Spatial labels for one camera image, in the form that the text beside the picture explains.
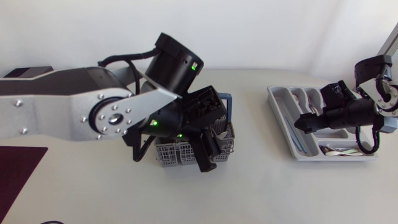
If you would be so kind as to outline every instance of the gray plastic basket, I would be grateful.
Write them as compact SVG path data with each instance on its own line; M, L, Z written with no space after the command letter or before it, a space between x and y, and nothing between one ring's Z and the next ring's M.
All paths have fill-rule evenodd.
M218 119L211 127L216 131L216 134L220 134L227 130L227 135L222 140L221 154L213 158L214 162L224 162L228 160L229 154L234 151L234 138L235 133L232 123L228 122L226 117ZM162 164L163 167L197 164L195 155L191 144L188 142L162 142L164 139L156 138L155 147L157 151L157 160Z

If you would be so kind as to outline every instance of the table surface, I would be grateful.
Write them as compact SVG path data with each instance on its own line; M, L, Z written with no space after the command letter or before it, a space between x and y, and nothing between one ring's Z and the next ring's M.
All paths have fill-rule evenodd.
M236 134L235 152L209 173L163 168L154 146L133 162L122 139L1 140L49 148L3 223L398 223L398 132L381 134L372 162L297 162L290 154L267 86L328 83L273 70L202 71L190 90L212 84L232 94Z

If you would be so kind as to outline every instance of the metal spoon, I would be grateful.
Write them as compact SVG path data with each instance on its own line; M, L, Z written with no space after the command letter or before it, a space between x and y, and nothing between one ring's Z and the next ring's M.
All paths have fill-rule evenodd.
M354 152L354 153L345 153L345 152L338 152L338 151L330 151L325 153L327 156L338 156L338 155L344 155L344 156L363 156L362 152Z
M308 98L308 107L310 108L312 113L315 113L316 115L319 115L317 108L311 103L310 95L307 94L307 98Z

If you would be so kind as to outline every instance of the silver metal frame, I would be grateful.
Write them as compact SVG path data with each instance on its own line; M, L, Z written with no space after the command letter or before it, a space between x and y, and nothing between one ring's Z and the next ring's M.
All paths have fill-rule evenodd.
M390 36L387 38L384 45L381 47L377 55L390 55L393 56L398 50L398 23L392 30Z
M26 79L33 80L53 72L55 71ZM106 88L70 96L0 96L2 116L0 139L31 134L44 134L70 141L121 137L127 133L127 128L180 97L159 85L154 86L155 89L136 96L125 88ZM98 111L95 126L100 131L95 131L89 124L93 107L102 100L114 97L122 99L105 105ZM119 124L110 125L109 117L116 113L121 113L124 119Z

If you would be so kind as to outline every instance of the black cable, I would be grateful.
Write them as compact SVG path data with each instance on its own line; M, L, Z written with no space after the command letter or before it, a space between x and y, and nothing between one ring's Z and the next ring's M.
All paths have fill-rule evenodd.
M63 224L60 221L47 221L47 222L43 222L42 224Z
M132 73L134 74L134 79L136 80L136 95L138 95L139 89L140 89L140 84L139 84L139 74L138 74L137 68L134 66L134 64L131 61L126 60L125 62L129 64L129 66L132 70Z
M372 135L373 135L374 145L373 145L373 147L372 147L372 149L370 151L365 149L365 147L363 147L363 145L361 143L360 135L361 135L361 127L358 126L355 129L355 138L356 138L356 143L358 144L359 148L361 149L361 151L363 153L372 154L372 153L375 153L379 149L379 145L380 145L380 133L379 133L379 131L376 131L374 128L372 128Z
M113 55L110 57L107 57L103 61L98 62L98 66L100 67L106 67L110 63L113 62L120 62L120 61L131 61L131 60L139 60L139 59L145 59L145 58L150 58L155 55L157 55L160 52L159 49L154 48L151 51L145 52L145 53L140 53L140 54L129 54L129 55Z
M135 150L133 148L132 151L132 159L136 162L139 162L145 155L145 153L148 150L148 147L150 146L150 144L152 144L152 142L154 141L155 136L149 136L147 141L144 143L144 145L141 147L141 150Z

